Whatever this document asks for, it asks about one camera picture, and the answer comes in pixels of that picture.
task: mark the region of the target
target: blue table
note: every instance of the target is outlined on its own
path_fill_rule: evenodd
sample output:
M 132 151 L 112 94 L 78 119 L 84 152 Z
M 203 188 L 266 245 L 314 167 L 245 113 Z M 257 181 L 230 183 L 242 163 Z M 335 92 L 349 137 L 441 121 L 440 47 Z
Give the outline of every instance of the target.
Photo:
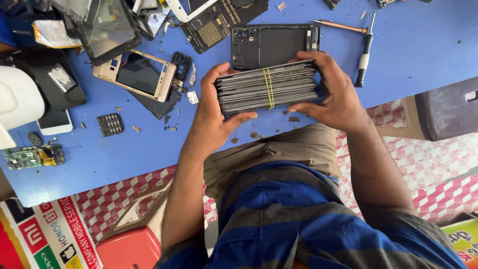
M 434 0 L 425 4 L 419 0 L 408 0 L 397 1 L 379 10 L 375 0 L 344 0 L 331 11 L 322 0 L 286 0 L 287 8 L 279 12 L 277 5 L 281 2 L 270 0 L 269 10 L 252 23 L 309 23 L 311 19 L 325 19 L 366 27 L 371 20 L 369 14 L 377 9 L 365 87 L 358 89 L 364 107 L 398 100 L 478 74 L 478 1 Z M 360 20 L 363 10 L 367 11 L 367 15 Z M 192 56 L 198 82 L 191 90 L 196 90 L 198 94 L 199 81 L 205 73 L 217 63 L 230 61 L 230 39 L 198 55 L 181 29 L 169 27 L 161 37 L 162 31 L 151 42 L 143 40 L 137 49 L 167 61 L 174 51 Z M 355 81 L 363 36 L 329 27 L 322 27 L 321 31 L 321 49 L 328 51 Z M 86 94 L 87 103 L 69 110 L 73 131 L 56 135 L 65 149 L 66 163 L 57 168 L 17 171 L 9 170 L 6 162 L 0 161 L 0 167 L 24 206 L 37 205 L 176 164 L 193 120 L 196 105 L 183 98 L 170 113 L 168 123 L 170 126 L 178 123 L 177 131 L 165 131 L 164 121 L 157 120 L 127 90 L 93 77 L 85 54 L 75 56 L 71 53 L 68 57 Z M 116 112 L 117 106 L 123 108 L 120 114 L 126 130 L 120 135 L 103 138 L 96 117 Z M 180 119 L 177 109 L 181 111 Z M 251 138 L 251 132 L 266 137 L 315 123 L 312 118 L 298 113 L 292 116 L 297 116 L 300 122 L 289 122 L 291 115 L 284 115 L 283 111 L 285 107 L 258 111 L 258 119 L 243 124 L 232 134 L 231 138 L 238 138 L 238 143 L 228 141 L 221 150 L 256 140 Z M 86 129 L 79 126 L 81 122 Z M 142 129 L 141 134 L 132 128 L 133 125 Z M 31 131 L 39 133 L 36 123 L 10 130 L 10 134 L 18 146 L 30 146 L 27 133 Z

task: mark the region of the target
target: circuit board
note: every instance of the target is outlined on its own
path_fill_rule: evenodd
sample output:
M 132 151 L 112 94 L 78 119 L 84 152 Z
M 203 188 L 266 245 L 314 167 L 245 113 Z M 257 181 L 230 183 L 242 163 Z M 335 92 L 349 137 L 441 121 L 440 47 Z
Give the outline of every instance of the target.
M 8 167 L 12 170 L 39 166 L 54 166 L 65 163 L 63 148 L 60 144 L 44 147 L 19 147 L 4 149 Z

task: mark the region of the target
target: mobile service banner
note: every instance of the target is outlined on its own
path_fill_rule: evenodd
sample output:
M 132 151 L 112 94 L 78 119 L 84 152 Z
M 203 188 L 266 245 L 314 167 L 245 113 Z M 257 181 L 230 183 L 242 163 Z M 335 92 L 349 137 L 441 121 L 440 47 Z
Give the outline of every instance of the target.
M 65 197 L 32 208 L 11 198 L 0 202 L 0 208 L 32 268 L 103 267 L 74 198 Z

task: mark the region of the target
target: gold phone frame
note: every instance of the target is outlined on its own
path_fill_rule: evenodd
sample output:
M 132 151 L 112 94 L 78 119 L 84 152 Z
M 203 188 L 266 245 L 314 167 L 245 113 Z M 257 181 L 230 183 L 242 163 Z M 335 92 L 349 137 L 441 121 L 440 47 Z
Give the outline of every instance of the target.
M 105 80 L 107 82 L 113 83 L 115 85 L 118 85 L 118 86 L 120 86 L 122 88 L 125 88 L 127 90 L 130 90 L 130 91 L 136 92 L 138 94 L 144 95 L 146 97 L 149 97 L 151 99 L 157 100 L 159 102 L 165 102 L 167 97 L 168 97 L 169 90 L 171 89 L 171 85 L 172 85 L 173 80 L 174 80 L 174 75 L 176 74 L 176 68 L 177 68 L 176 65 L 172 64 L 170 62 L 166 62 L 164 60 L 161 60 L 160 58 L 157 58 L 157 57 L 151 56 L 149 54 L 146 54 L 144 52 L 141 52 L 139 50 L 132 49 L 131 52 L 137 53 L 141 56 L 144 56 L 146 58 L 149 58 L 151 60 L 155 60 L 155 61 L 160 62 L 160 63 L 163 64 L 163 68 L 161 70 L 161 75 L 160 75 L 159 81 L 158 81 L 158 86 L 156 86 L 156 91 L 154 92 L 154 95 L 151 95 L 149 93 L 137 90 L 135 88 L 132 88 L 132 87 L 124 85 L 124 84 L 121 84 L 121 83 L 116 81 L 116 77 L 118 76 L 118 71 L 119 71 L 120 64 L 121 64 L 121 56 L 122 55 L 117 56 L 112 60 L 109 60 L 108 62 L 100 65 L 99 67 L 93 67 L 93 76 L 97 77 L 97 78 L 100 78 L 102 80 Z M 116 62 L 117 62 L 116 66 L 111 65 L 111 62 L 113 60 L 116 60 Z

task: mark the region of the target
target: yellow rubber band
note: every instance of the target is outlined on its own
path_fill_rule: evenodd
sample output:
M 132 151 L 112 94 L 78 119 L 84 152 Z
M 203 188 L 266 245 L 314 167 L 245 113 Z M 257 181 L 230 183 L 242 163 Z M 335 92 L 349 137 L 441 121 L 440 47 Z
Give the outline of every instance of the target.
M 267 73 L 269 74 L 269 82 L 271 84 L 272 107 L 275 107 L 274 92 L 272 91 L 272 80 L 271 80 L 271 73 L 269 72 L 269 68 L 267 68 Z
M 267 82 L 266 69 L 263 68 L 262 70 L 264 71 L 264 78 L 265 78 L 265 80 L 266 80 L 267 96 L 269 97 L 269 103 L 271 104 L 271 106 L 269 107 L 269 109 L 271 109 L 271 108 L 274 107 L 274 95 L 272 95 L 272 99 L 271 99 L 271 93 L 272 93 L 271 73 L 269 72 L 269 69 L 267 68 L 267 72 L 269 73 L 269 81 L 271 82 L 271 91 L 269 91 L 269 84 L 268 84 L 268 82 Z

